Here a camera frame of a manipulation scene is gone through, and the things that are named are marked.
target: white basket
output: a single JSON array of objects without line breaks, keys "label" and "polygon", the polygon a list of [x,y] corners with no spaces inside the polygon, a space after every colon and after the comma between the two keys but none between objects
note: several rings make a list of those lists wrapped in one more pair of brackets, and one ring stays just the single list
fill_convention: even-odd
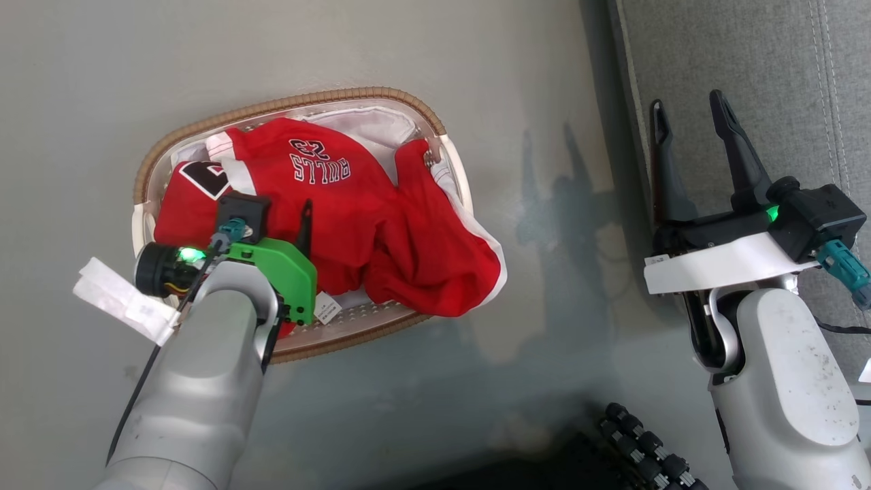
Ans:
[{"label": "white basket", "polygon": [[[463,207],[471,214],[472,198],[460,156],[442,122],[421,100],[387,87],[318,92],[226,112],[180,128],[158,142],[143,160],[133,189],[134,255],[148,242],[154,241],[154,226],[160,213],[160,202],[172,174],[173,164],[179,161],[179,153],[190,152],[192,148],[203,145],[208,136],[231,127],[250,130],[277,118],[299,119],[324,112],[370,107],[383,107],[399,112],[413,121],[416,128],[413,138],[425,138],[429,142],[431,154],[438,156],[435,160],[449,163],[457,195]],[[171,296],[166,301],[172,304],[178,300]],[[343,310],[329,325],[315,321],[312,325],[297,327],[290,336],[276,343],[272,362],[287,362],[345,349],[384,337],[427,318],[429,316],[396,302],[364,303]]]}]

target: cable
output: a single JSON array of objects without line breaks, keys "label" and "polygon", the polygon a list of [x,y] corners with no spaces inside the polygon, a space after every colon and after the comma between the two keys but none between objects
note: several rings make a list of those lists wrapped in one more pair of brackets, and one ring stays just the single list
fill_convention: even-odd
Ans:
[{"label": "cable", "polygon": [[819,318],[814,316],[814,320],[816,320],[817,325],[820,326],[821,329],[830,331],[832,333],[848,333],[848,334],[866,334],[871,335],[871,329],[867,329],[865,327],[839,327],[837,325],[830,325],[821,321]]},{"label": "cable", "polygon": [[171,282],[164,282],[164,287],[169,289],[175,296],[183,296],[190,288],[180,288]]},{"label": "cable", "polygon": [[148,378],[148,373],[152,370],[154,360],[158,358],[159,353],[160,346],[155,345],[154,350],[152,350],[152,355],[148,358],[148,362],[145,363],[145,368],[142,369],[142,375],[139,376],[139,381],[136,382],[136,388],[133,388],[133,394],[130,396],[130,401],[127,402],[127,407],[125,407],[124,413],[121,415],[118,427],[115,428],[115,435],[111,438],[109,455],[106,456],[107,466],[109,466],[109,461],[111,460],[112,455],[115,454],[115,446],[118,445],[118,440],[121,439],[121,431],[124,430],[124,424],[127,422],[127,418],[130,417],[130,412],[133,410],[133,404],[136,403],[136,398],[139,398],[139,392],[142,391],[142,385],[145,384],[145,379]]},{"label": "cable", "polygon": [[[181,310],[185,308],[187,302],[191,301],[194,298],[194,295],[199,290],[199,284],[203,280],[203,276],[206,275],[206,270],[212,265],[212,262],[215,260],[215,256],[217,255],[217,251],[220,249],[221,240],[218,240],[214,243],[214,246],[210,248],[209,254],[206,256],[206,261],[203,262],[203,267],[197,272],[197,275],[193,278],[191,282],[191,287],[188,288],[185,294],[185,297],[179,301],[179,307],[176,309],[179,313]],[[118,440],[121,439],[121,432],[124,430],[124,425],[127,423],[127,418],[130,417],[130,412],[133,411],[133,406],[136,404],[137,398],[139,398],[139,392],[142,391],[142,386],[145,384],[145,380],[148,378],[148,373],[152,371],[152,366],[154,366],[154,361],[158,358],[158,354],[160,353],[160,346],[155,345],[152,350],[152,354],[148,357],[148,362],[145,363],[145,367],[142,368],[142,374],[139,375],[139,381],[136,382],[136,388],[133,388],[133,394],[130,395],[130,400],[127,401],[127,407],[124,409],[124,413],[121,414],[121,420],[118,421],[118,426],[115,427],[115,435],[111,438],[111,444],[109,445],[109,455],[106,456],[106,465],[109,466],[109,461],[111,461],[111,457],[115,454],[115,448],[118,446]]]}]

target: gray couch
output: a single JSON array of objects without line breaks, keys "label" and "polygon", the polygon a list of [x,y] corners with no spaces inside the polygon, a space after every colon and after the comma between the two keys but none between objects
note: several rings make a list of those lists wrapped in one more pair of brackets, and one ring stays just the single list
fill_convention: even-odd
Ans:
[{"label": "gray couch", "polygon": [[[701,214],[729,210],[726,153],[708,105],[718,88],[772,180],[833,182],[871,211],[871,2],[612,0],[611,15],[648,202],[648,110],[662,99],[689,197]],[[854,251],[871,264],[871,224]],[[871,325],[825,272],[802,273],[799,288],[822,321]],[[855,382],[871,336],[825,333]]]}]

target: white trim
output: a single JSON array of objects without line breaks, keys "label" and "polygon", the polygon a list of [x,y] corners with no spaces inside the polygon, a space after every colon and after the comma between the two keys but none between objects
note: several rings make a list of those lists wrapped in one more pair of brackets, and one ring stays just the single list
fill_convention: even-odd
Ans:
[{"label": "white trim", "polygon": [[499,260],[499,277],[496,279],[496,283],[493,285],[493,289],[490,290],[490,293],[475,306],[475,308],[477,308],[478,306],[489,303],[490,300],[495,298],[508,281],[508,268],[505,267],[505,255],[502,251],[502,244],[499,243],[496,238],[493,238],[493,235],[488,233],[487,230],[475,220],[475,216],[472,215],[470,209],[463,206],[463,202],[457,194],[459,186],[454,182],[454,175],[450,170],[449,163],[446,160],[442,160],[433,165],[429,171],[433,175],[433,179],[435,180],[435,183],[438,184],[438,187],[440,187],[444,194],[448,196],[448,201],[450,202],[451,207],[454,209],[454,212],[456,212],[457,217],[460,218],[460,222],[466,230],[487,242],[487,245],[491,250],[493,250],[493,253],[496,254],[496,258]]},{"label": "white trim", "polygon": [[133,206],[133,217],[131,218],[133,226],[133,256],[139,256],[139,251],[147,243],[145,231],[149,227],[145,224],[145,216],[145,204],[140,203]]},{"label": "white trim", "polygon": [[244,161],[222,158],[219,162],[224,167],[226,179],[234,191],[248,195],[257,195],[257,190],[254,188],[254,180],[251,178],[251,173],[248,172],[248,166],[245,165]]},{"label": "white trim", "polygon": [[210,160],[233,159],[236,160],[236,151],[233,149],[233,140],[230,135],[223,131],[206,138],[206,150]]},{"label": "white trim", "polygon": [[454,174],[454,182],[456,183],[456,191],[460,198],[460,203],[469,214],[475,215],[475,208],[472,206],[472,191],[469,190],[469,179],[466,178],[466,169],[463,168],[463,161],[460,160],[460,154],[454,146],[454,142],[450,140],[447,134],[439,136],[442,141],[445,155],[440,155],[448,159],[450,170]]},{"label": "white trim", "polygon": [[[364,146],[372,141],[393,149],[402,146],[416,130],[415,122],[409,116],[380,105],[322,112],[301,116],[297,120],[333,129]],[[353,126],[346,127],[349,123],[353,123]],[[402,124],[402,127],[397,127],[396,123]]]}]

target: clothing tag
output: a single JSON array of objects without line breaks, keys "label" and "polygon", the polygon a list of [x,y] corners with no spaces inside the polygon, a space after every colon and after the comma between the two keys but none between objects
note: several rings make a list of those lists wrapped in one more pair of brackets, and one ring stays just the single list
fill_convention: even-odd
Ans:
[{"label": "clothing tag", "polygon": [[321,323],[326,325],[334,316],[338,315],[340,311],[341,306],[339,306],[332,296],[324,291],[321,291],[318,293],[318,296],[314,297],[314,316],[316,316],[318,320],[321,320]]},{"label": "clothing tag", "polygon": [[668,254],[654,255],[653,257],[645,257],[645,265],[653,265],[655,263],[665,262],[671,257]]}]

